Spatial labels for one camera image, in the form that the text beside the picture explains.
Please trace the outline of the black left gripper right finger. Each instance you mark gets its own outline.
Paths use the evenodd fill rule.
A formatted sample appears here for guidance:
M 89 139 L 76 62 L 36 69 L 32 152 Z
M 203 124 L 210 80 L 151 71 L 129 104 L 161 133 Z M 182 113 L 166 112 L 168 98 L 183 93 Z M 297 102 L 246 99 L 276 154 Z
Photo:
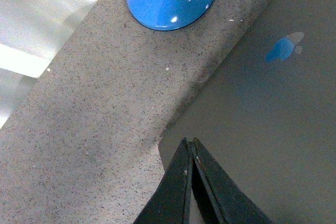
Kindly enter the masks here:
M 205 146 L 194 138 L 193 156 L 219 223 L 272 223 L 234 183 Z

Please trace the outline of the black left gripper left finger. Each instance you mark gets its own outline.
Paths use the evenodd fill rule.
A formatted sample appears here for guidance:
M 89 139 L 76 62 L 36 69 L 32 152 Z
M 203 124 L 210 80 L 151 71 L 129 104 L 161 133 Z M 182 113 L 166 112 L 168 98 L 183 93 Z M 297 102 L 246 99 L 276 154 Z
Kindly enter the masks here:
M 134 223 L 189 223 L 193 175 L 191 143 L 182 139 L 155 193 Z

